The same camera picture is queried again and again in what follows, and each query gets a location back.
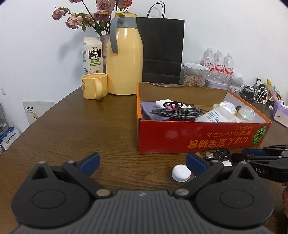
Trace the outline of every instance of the watermelon graphic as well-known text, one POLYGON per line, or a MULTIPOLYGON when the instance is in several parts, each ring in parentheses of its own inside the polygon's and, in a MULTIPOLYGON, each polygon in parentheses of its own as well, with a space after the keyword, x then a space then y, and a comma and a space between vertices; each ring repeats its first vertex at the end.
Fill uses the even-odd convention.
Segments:
POLYGON ((261 126, 253 135, 252 139, 251 139, 251 144, 252 145, 256 145, 257 143, 259 143, 264 136, 266 135, 268 131, 268 126, 267 125, 263 125, 261 126))

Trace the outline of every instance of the white speaker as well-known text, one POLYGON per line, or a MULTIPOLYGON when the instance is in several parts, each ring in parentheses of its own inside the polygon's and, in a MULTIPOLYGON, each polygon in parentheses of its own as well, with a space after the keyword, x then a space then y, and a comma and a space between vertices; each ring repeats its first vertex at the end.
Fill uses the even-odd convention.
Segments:
POLYGON ((242 75, 240 73, 235 73, 233 74, 232 80, 231 80, 232 85, 230 86, 230 89, 232 92, 240 92, 240 86, 244 84, 244 80, 242 78, 242 75))

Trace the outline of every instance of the white cable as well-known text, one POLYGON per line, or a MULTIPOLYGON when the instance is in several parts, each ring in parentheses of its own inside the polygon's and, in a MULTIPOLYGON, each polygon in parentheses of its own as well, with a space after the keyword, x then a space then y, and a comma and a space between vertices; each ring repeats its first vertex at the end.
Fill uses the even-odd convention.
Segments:
POLYGON ((268 91, 265 87, 257 88, 255 90, 256 103, 266 104, 268 100, 271 100, 271 98, 268 98, 268 91))

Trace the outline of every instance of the yellow mug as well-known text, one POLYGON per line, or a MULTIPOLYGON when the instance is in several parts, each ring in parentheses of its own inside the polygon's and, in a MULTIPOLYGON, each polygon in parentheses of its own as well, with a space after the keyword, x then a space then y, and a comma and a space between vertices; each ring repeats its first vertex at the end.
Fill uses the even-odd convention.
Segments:
POLYGON ((93 73, 82 76, 83 97, 86 99, 97 99, 108 94, 107 75, 104 73, 93 73))

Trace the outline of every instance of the mug handle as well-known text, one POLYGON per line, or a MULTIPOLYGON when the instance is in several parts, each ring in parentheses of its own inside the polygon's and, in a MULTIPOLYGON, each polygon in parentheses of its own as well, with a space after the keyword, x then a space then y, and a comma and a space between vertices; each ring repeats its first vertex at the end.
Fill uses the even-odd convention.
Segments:
POLYGON ((103 85, 99 79, 95 79, 96 95, 95 98, 100 100, 103 97, 103 85))

